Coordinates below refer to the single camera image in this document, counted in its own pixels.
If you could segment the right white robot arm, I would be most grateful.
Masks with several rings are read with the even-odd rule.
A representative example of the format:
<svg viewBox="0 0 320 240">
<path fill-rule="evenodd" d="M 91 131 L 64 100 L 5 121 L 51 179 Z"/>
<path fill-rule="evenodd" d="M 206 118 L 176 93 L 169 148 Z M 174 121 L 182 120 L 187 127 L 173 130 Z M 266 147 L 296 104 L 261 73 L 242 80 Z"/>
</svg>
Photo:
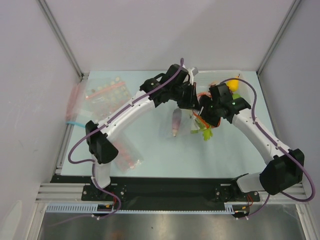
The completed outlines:
<svg viewBox="0 0 320 240">
<path fill-rule="evenodd" d="M 209 93 L 199 97 L 200 117 L 214 127 L 221 119 L 227 120 L 247 137 L 265 162 L 262 172 L 236 178 L 236 185 L 230 188 L 235 200 L 242 201 L 253 191 L 274 196 L 302 181 L 305 156 L 300 149 L 292 150 L 276 139 L 253 115 L 253 106 L 242 97 L 233 98 L 225 83 L 212 85 Z"/>
</svg>

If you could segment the yellow pear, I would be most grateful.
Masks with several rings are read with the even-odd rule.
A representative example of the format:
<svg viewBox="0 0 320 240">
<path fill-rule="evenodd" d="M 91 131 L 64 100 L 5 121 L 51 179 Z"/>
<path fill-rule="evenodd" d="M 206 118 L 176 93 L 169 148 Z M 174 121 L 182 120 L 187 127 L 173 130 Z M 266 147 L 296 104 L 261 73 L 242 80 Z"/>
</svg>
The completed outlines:
<svg viewBox="0 0 320 240">
<path fill-rule="evenodd" d="M 236 92 L 239 89 L 239 80 L 236 79 L 231 79 L 226 82 L 226 85 L 232 91 L 233 93 Z"/>
</svg>

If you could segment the green fruit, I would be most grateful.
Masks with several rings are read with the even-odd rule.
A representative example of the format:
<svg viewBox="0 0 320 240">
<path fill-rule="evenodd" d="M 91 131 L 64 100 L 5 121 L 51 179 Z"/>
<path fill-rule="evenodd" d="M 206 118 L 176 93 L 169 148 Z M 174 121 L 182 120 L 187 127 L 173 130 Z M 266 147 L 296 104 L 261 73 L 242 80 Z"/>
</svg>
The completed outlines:
<svg viewBox="0 0 320 240">
<path fill-rule="evenodd" d="M 241 98 L 241 96 L 238 93 L 233 93 L 232 98 L 235 100 Z"/>
</svg>

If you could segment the left aluminium frame post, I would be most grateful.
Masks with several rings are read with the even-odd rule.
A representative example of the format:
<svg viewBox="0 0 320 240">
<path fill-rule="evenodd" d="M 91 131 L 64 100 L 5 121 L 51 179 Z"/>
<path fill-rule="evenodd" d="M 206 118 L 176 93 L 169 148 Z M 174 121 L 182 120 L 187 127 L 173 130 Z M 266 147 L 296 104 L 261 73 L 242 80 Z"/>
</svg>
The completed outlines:
<svg viewBox="0 0 320 240">
<path fill-rule="evenodd" d="M 53 32 L 55 38 L 57 39 L 62 51 L 64 52 L 67 60 L 71 64 L 72 69 L 75 71 L 79 81 L 81 82 L 84 77 L 86 76 L 85 73 L 81 70 L 80 65 L 78 61 L 76 60 L 76 57 L 65 38 L 65 35 L 60 28 L 49 4 L 46 0 L 36 0 L 36 3 L 38 4 L 44 18 L 46 19 L 51 31 Z"/>
</svg>

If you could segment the blue-zipper bag edge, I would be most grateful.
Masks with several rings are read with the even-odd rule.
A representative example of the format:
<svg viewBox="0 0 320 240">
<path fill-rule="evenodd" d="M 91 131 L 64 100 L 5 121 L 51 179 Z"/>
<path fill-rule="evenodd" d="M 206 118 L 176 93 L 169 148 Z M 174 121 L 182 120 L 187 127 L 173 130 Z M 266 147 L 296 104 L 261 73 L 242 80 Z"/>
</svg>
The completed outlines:
<svg viewBox="0 0 320 240">
<path fill-rule="evenodd" d="M 81 127 L 81 128 L 85 128 L 86 127 L 84 124 L 79 123 L 79 122 L 75 122 L 75 121 L 66 121 L 65 123 L 67 125 L 78 126 L 78 127 Z"/>
</svg>

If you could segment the aluminium frame post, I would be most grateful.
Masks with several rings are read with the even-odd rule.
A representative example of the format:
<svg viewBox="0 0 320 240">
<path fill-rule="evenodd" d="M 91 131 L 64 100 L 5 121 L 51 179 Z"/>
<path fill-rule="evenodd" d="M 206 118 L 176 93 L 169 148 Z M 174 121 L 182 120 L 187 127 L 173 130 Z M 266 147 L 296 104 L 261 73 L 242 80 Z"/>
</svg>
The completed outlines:
<svg viewBox="0 0 320 240">
<path fill-rule="evenodd" d="M 291 21 L 295 17 L 298 9 L 300 8 L 301 4 L 303 3 L 303 0 L 293 0 L 287 13 L 285 14 L 284 19 L 282 20 L 274 38 L 271 41 L 271 44 L 269 45 L 265 55 L 263 56 L 257 70 L 256 74 L 259 78 L 261 74 L 263 73 L 265 67 L 267 66 L 269 60 L 271 59 L 272 55 L 274 54 L 276 48 L 278 47 L 281 39 L 284 37 L 287 28 L 289 27 Z"/>
<path fill-rule="evenodd" d="M 44 18 L 46 19 L 51 31 L 53 32 L 55 38 L 57 39 L 62 51 L 64 52 L 67 60 L 71 64 L 72 69 L 75 71 L 79 81 L 81 82 L 84 77 L 86 76 L 85 73 L 81 70 L 80 65 L 78 61 L 76 60 L 76 57 L 65 38 L 65 35 L 60 28 L 49 4 L 46 0 L 36 0 L 36 3 L 38 4 Z"/>
</svg>

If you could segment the aluminium front rail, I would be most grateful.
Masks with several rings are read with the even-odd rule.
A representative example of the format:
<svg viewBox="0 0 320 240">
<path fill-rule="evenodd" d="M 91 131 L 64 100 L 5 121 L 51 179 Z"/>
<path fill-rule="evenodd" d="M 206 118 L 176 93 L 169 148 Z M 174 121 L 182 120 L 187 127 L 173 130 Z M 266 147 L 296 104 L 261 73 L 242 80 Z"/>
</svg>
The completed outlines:
<svg viewBox="0 0 320 240">
<path fill-rule="evenodd" d="M 81 202 L 84 183 L 42 183 L 35 199 L 36 203 Z"/>
</svg>

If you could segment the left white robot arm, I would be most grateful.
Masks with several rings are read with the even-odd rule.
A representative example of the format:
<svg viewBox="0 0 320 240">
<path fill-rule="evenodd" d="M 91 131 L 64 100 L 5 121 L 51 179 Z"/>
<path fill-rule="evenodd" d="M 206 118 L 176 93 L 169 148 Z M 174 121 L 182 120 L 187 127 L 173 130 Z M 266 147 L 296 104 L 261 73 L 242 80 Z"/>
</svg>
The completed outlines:
<svg viewBox="0 0 320 240">
<path fill-rule="evenodd" d="M 180 109 L 195 110 L 198 107 L 194 82 L 197 73 L 195 67 L 186 69 L 173 64 L 167 72 L 145 80 L 138 92 L 110 116 L 99 123 L 89 121 L 85 125 L 86 143 L 93 156 L 92 194 L 97 199 L 105 200 L 110 195 L 111 162 L 119 154 L 114 140 L 136 119 L 170 100 Z"/>
</svg>

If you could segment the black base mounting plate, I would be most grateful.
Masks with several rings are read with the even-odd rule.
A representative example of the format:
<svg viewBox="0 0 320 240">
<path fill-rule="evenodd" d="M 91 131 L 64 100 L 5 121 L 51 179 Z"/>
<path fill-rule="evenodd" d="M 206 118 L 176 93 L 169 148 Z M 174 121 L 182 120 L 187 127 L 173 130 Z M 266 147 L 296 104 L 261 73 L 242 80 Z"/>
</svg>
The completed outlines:
<svg viewBox="0 0 320 240">
<path fill-rule="evenodd" d="M 226 203 L 250 207 L 260 201 L 254 190 L 240 192 L 231 178 L 111 177 L 105 191 L 88 176 L 54 175 L 55 184 L 85 184 L 81 200 L 125 209 L 209 210 Z"/>
</svg>

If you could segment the red-dotted zip bag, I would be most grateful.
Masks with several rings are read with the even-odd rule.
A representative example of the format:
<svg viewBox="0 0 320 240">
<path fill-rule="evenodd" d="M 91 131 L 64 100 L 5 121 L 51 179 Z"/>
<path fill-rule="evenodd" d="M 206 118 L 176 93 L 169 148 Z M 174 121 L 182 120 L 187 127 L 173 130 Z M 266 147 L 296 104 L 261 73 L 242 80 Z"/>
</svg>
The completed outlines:
<svg viewBox="0 0 320 240">
<path fill-rule="evenodd" d="M 114 146 L 118 150 L 115 158 L 117 168 L 124 174 L 139 166 L 144 158 L 137 148 L 127 138 L 120 138 L 114 142 Z"/>
</svg>

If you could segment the purple eggplant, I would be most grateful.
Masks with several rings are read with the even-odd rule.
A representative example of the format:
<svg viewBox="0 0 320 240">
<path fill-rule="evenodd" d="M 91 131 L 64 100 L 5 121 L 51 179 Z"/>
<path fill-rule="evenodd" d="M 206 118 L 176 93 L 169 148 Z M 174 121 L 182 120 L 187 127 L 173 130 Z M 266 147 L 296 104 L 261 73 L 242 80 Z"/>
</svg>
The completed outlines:
<svg viewBox="0 0 320 240">
<path fill-rule="evenodd" d="M 176 137 L 179 132 L 181 121 L 182 121 L 182 110 L 180 108 L 176 108 L 172 113 L 172 121 L 171 121 L 172 135 L 174 137 Z"/>
</svg>

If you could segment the clear orange-zipper zip bag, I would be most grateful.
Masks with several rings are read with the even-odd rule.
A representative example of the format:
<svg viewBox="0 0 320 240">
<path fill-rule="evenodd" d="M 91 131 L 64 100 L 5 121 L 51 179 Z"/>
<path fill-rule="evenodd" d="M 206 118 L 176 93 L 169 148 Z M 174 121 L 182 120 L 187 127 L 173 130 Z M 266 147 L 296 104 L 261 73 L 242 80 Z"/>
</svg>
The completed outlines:
<svg viewBox="0 0 320 240">
<path fill-rule="evenodd" d="M 173 111 L 179 107 L 177 103 L 173 100 L 170 100 L 168 103 L 165 104 L 165 106 L 166 106 L 165 111 L 162 114 L 163 119 L 160 121 L 160 127 L 159 127 L 159 136 L 161 138 L 166 138 L 166 139 L 178 138 L 178 137 L 180 138 L 180 137 L 186 137 L 188 135 L 196 135 L 196 134 L 200 134 L 202 136 L 201 133 L 191 134 L 191 125 L 192 125 L 191 115 L 192 113 L 195 113 L 198 115 L 198 111 L 181 109 L 182 110 L 181 124 L 180 124 L 179 131 L 177 133 L 177 136 L 174 137 L 172 134 L 172 114 L 173 114 Z"/>
</svg>

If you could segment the white plastic basket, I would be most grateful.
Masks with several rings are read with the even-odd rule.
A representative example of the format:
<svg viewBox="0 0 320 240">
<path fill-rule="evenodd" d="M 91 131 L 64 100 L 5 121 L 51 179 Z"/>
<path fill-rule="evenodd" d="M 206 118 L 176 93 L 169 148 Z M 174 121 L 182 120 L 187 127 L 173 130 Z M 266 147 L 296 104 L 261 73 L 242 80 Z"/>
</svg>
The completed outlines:
<svg viewBox="0 0 320 240">
<path fill-rule="evenodd" d="M 196 82 L 196 93 L 197 98 L 204 94 L 209 94 L 209 87 L 214 84 L 219 84 L 220 82 L 230 79 L 237 78 L 246 80 L 244 73 L 240 70 L 207 70 L 199 71 L 194 77 Z M 248 103 L 252 103 L 251 92 L 247 84 L 239 81 L 239 88 L 236 92 L 242 98 L 244 98 Z"/>
</svg>

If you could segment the green onion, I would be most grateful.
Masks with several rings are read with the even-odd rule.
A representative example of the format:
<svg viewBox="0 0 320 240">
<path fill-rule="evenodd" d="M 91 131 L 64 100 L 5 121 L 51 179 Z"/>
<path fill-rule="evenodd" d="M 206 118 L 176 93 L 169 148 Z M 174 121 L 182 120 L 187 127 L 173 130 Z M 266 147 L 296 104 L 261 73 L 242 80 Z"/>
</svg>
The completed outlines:
<svg viewBox="0 0 320 240">
<path fill-rule="evenodd" d="M 200 116 L 196 113 L 191 115 L 192 124 L 190 128 L 191 134 L 202 134 L 203 140 L 208 141 L 213 137 L 212 126 L 206 123 Z"/>
</svg>

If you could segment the right aluminium frame post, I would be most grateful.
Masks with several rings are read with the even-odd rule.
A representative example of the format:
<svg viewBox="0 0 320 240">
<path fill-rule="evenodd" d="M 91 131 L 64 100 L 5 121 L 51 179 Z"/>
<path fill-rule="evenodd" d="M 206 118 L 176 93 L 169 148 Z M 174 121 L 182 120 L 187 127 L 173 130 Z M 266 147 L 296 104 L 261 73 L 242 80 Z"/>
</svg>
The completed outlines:
<svg viewBox="0 0 320 240">
<path fill-rule="evenodd" d="M 271 44 L 269 45 L 265 55 L 263 56 L 257 70 L 256 74 L 259 78 L 261 74 L 263 73 L 265 67 L 267 66 L 269 60 L 271 59 L 272 55 L 274 54 L 276 48 L 278 47 L 281 39 L 284 37 L 287 28 L 289 27 L 291 21 L 295 17 L 298 9 L 300 8 L 301 4 L 303 3 L 303 0 L 293 0 L 287 13 L 285 14 L 284 19 L 282 20 L 274 38 L 271 41 Z"/>
</svg>

